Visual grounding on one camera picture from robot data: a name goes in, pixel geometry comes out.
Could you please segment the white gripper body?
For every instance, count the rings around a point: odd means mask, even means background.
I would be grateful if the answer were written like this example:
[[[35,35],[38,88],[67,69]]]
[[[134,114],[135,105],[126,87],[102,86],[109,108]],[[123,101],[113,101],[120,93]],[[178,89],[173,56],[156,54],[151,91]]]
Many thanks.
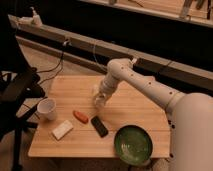
[[[92,88],[92,95],[93,95],[93,99],[94,100],[100,100],[103,99],[105,101],[107,101],[108,99],[111,98],[111,96],[109,94],[103,93],[99,91],[99,86],[98,85],[94,85]]]

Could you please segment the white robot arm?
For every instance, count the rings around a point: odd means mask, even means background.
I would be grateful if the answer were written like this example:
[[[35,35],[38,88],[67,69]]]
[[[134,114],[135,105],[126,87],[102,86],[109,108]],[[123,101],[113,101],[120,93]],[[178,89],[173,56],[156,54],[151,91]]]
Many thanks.
[[[169,171],[213,171],[213,97],[185,94],[133,70],[128,58],[113,59],[101,81],[94,104],[100,108],[126,81],[167,114],[172,122]]]

